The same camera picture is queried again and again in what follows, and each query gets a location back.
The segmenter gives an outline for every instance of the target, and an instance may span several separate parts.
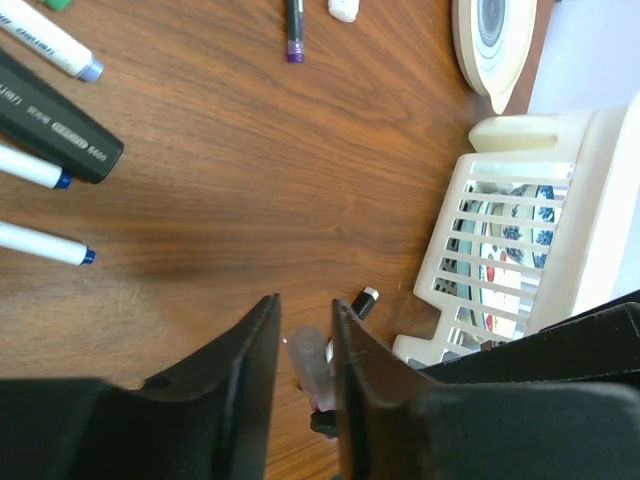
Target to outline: green marker cap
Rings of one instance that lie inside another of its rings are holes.
[[[40,0],[42,3],[47,4],[53,10],[64,10],[70,3],[71,0]]]

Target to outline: purple pen cap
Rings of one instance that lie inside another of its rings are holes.
[[[302,63],[304,62],[304,44],[302,42],[289,41],[287,43],[287,62]]]
[[[100,75],[102,75],[102,71],[104,70],[104,65],[96,58],[91,57],[91,62],[89,65],[84,67],[84,70],[80,72],[78,78],[83,82],[95,82]]]
[[[96,259],[96,252],[87,248],[87,253],[84,254],[84,260],[81,265],[91,265]]]

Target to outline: clear plastic object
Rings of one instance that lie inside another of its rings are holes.
[[[289,357],[313,406],[325,412],[335,408],[335,390],[325,356],[327,339],[313,327],[297,329],[288,338]]]

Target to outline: black marker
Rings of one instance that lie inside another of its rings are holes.
[[[304,62],[304,0],[287,2],[287,61]]]
[[[351,304],[351,308],[353,308],[353,311],[360,320],[367,318],[367,315],[369,315],[369,312],[371,312],[378,301],[379,296],[380,293],[372,287],[366,287],[358,294]],[[333,340],[330,340],[327,344],[325,356],[327,357],[327,362],[330,362],[333,358]]]
[[[99,183],[123,143],[0,50],[0,131],[73,176]]]

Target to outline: white marker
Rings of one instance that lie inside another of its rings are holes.
[[[341,22],[355,22],[360,0],[329,0],[329,13]]]
[[[96,258],[96,252],[82,243],[5,222],[0,222],[0,247],[72,265],[91,265]]]
[[[72,77],[93,82],[102,73],[91,50],[22,0],[0,0],[0,27]]]
[[[69,188],[71,175],[62,167],[0,143],[0,171],[46,188]]]

